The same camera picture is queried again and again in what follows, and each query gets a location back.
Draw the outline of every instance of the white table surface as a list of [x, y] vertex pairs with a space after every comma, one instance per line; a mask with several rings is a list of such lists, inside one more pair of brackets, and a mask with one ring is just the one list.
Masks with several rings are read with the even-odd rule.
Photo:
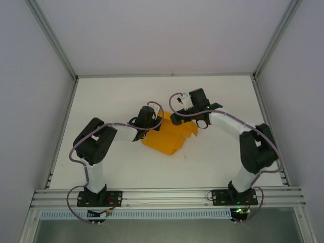
[[[68, 159], [74, 139], [93, 117], [105, 122], [127, 122], [148, 101], [159, 102], [166, 111], [175, 92], [203, 88], [211, 103], [218, 102], [246, 122], [263, 122], [249, 76], [132, 77], [80, 79], [51, 189], [69, 189], [86, 182], [84, 169]], [[181, 106], [173, 102], [176, 109]], [[168, 156], [140, 141], [114, 142], [103, 161], [107, 188], [226, 187], [241, 167], [239, 143], [210, 126], [188, 138]], [[274, 170], [274, 163], [269, 169]], [[263, 174], [255, 185], [282, 186], [279, 173]]]

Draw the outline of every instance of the black mounting plate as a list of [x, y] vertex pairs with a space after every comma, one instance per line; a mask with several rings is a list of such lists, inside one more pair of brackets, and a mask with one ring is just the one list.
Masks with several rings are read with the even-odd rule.
[[239, 201], [233, 201], [229, 196], [228, 189], [212, 190], [212, 199], [214, 206], [248, 206], [258, 205], [255, 190], [251, 189], [249, 193]]
[[106, 191], [104, 195], [105, 199], [102, 203], [99, 203], [97, 200], [93, 200], [86, 191], [80, 191], [77, 196], [77, 207], [104, 207], [104, 208], [112, 208], [112, 207], [121, 207], [123, 200], [123, 192], [122, 191]]

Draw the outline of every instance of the glass panel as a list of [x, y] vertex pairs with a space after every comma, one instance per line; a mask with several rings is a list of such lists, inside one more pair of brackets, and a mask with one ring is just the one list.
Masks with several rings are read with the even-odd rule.
[[41, 220], [36, 243], [120, 242], [303, 242], [293, 209], [263, 208], [253, 220], [106, 220], [91, 226], [78, 220]]

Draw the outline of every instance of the white wall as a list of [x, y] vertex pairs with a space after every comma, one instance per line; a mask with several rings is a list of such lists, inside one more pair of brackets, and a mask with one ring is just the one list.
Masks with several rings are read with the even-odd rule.
[[17, 242], [72, 82], [24, 1], [0, 8], [0, 242]]
[[324, 242], [324, 1], [303, 1], [260, 86], [290, 175]]
[[78, 75], [250, 72], [290, 0], [38, 0]]

